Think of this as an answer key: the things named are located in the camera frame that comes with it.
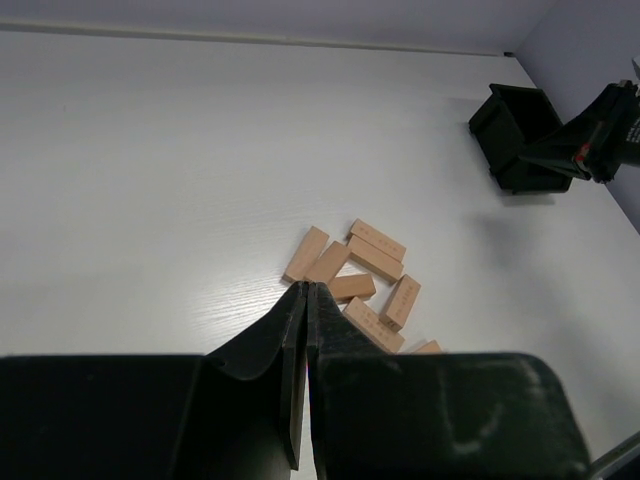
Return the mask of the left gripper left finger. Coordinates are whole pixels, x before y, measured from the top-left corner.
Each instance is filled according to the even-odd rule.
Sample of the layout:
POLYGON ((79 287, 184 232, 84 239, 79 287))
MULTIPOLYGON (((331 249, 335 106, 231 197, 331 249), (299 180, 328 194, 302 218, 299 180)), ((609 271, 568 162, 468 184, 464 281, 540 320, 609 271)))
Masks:
POLYGON ((299 465, 306 288, 207 355, 7 356, 5 479, 287 479, 299 465))

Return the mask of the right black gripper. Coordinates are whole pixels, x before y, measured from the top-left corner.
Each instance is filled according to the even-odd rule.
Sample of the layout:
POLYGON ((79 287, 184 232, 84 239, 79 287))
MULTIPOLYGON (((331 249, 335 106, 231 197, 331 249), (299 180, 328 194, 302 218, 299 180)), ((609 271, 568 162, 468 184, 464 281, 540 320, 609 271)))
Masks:
POLYGON ((521 158, 568 177, 606 184, 639 165, 639 86, 607 85, 578 116, 527 146, 521 158))

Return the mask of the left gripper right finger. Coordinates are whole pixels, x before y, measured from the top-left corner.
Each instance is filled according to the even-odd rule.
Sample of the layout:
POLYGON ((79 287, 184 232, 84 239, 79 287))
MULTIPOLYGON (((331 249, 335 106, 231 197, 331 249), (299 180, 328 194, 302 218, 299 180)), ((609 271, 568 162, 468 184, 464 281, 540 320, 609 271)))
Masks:
POLYGON ((388 354, 307 294, 311 439, 321 479, 583 479, 562 384, 524 353, 388 354))

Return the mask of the wooden block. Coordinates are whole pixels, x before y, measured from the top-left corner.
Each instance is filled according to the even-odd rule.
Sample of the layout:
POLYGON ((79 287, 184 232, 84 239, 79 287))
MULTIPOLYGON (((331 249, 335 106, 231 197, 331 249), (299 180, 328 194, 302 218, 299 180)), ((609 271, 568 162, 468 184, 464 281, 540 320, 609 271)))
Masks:
POLYGON ((304 280, 328 284, 347 263, 350 253, 351 250, 346 245, 332 242, 305 273, 304 280))
POLYGON ((421 284, 405 274, 395 285, 379 319, 393 332, 404 328, 421 290, 421 284))
POLYGON ((367 300, 376 293, 376 286, 371 274, 354 274, 335 277, 328 288, 337 303, 345 303, 353 298, 367 300))
POLYGON ((436 340, 430 340, 411 351, 412 354, 440 354, 443 349, 436 340))
POLYGON ((361 238, 352 236, 347 242, 347 247, 350 250, 350 258, 354 262, 386 282, 394 284, 403 276, 404 266, 401 262, 361 238))
POLYGON ((398 262, 404 260, 406 247, 361 219, 351 225, 347 239, 356 236, 398 262))
POLYGON ((342 313, 370 341, 387 353, 398 353, 405 342, 402 335, 384 325, 375 311, 358 297, 354 297, 342 313))
POLYGON ((296 249, 284 271, 282 279, 291 283, 301 281, 323 252, 328 240, 329 235, 327 233, 312 226, 296 249))

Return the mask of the black plastic bin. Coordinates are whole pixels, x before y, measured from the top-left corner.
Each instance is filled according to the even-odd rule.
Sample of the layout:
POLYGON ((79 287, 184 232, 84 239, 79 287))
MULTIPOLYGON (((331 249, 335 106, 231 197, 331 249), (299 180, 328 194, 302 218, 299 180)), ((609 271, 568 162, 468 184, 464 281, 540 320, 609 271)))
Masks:
POLYGON ((489 88, 490 97, 468 125, 499 189, 507 195, 567 192, 569 177, 521 158, 527 146, 562 126, 546 94, 495 83, 489 88))

